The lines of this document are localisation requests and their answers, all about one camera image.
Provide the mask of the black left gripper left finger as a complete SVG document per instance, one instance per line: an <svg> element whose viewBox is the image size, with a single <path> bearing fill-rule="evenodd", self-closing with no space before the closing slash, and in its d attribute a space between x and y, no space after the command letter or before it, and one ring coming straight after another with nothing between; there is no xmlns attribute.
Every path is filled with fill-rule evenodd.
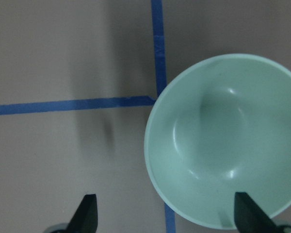
<svg viewBox="0 0 291 233"><path fill-rule="evenodd" d="M69 222L66 233L95 233L97 231L96 194L85 195Z"/></svg>

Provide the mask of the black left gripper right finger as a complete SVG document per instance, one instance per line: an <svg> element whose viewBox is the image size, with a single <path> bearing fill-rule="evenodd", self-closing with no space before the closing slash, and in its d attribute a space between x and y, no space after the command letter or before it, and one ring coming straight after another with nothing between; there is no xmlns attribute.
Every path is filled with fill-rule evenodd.
<svg viewBox="0 0 291 233"><path fill-rule="evenodd" d="M234 222L240 233L279 233L275 223L246 192L234 196Z"/></svg>

